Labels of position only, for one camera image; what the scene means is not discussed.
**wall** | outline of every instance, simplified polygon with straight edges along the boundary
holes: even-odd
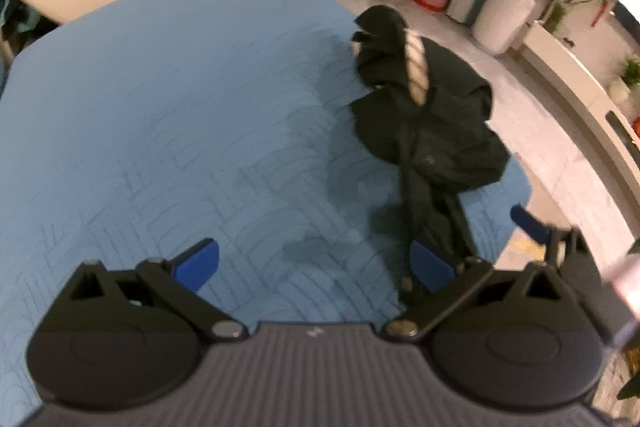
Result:
[[[612,14],[605,14],[595,28],[600,3],[574,7],[565,17],[560,34],[567,36],[575,47],[572,52],[603,86],[617,76],[620,62],[632,54],[640,54],[635,42]]]

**black jacket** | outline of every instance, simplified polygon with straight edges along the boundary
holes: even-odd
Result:
[[[351,103],[355,130],[375,156],[398,164],[413,237],[443,257],[476,254],[457,194],[497,182],[510,153],[486,125],[490,84],[446,48],[422,38],[428,66],[424,105],[409,95],[406,23],[374,6],[356,22],[358,73],[374,90]]]

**white plant pot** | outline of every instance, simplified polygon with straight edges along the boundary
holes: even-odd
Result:
[[[631,94],[631,89],[622,81],[622,78],[617,77],[607,88],[609,91],[609,98],[616,105],[625,103]]]
[[[486,0],[473,36],[489,54],[503,54],[535,7],[535,0]]]

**red decoration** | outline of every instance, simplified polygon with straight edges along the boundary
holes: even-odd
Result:
[[[600,9],[598,10],[598,13],[597,13],[597,15],[596,15],[595,19],[594,19],[594,20],[593,20],[593,22],[591,23],[591,27],[592,27],[592,28],[595,28],[595,27],[596,27],[596,24],[598,24],[598,21],[599,21],[600,19],[602,19],[602,16],[604,15],[604,12],[606,12],[606,11],[607,11],[607,7],[608,7],[608,6],[609,6],[608,1],[602,1],[602,4],[601,4],[601,6],[600,6]]]

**metal screw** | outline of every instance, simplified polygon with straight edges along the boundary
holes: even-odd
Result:
[[[392,337],[414,337],[418,334],[418,325],[413,321],[403,319],[401,321],[389,322],[386,325],[386,333]]]
[[[322,328],[318,328],[318,326],[315,326],[312,330],[306,330],[306,334],[316,339],[321,335],[324,335],[324,330]]]
[[[236,321],[216,322],[211,328],[211,333],[219,339],[238,339],[243,332],[244,326]]]
[[[471,264],[481,264],[482,263],[482,259],[480,259],[479,257],[475,257],[474,255],[469,255],[468,257],[465,257],[465,264],[471,265]]]

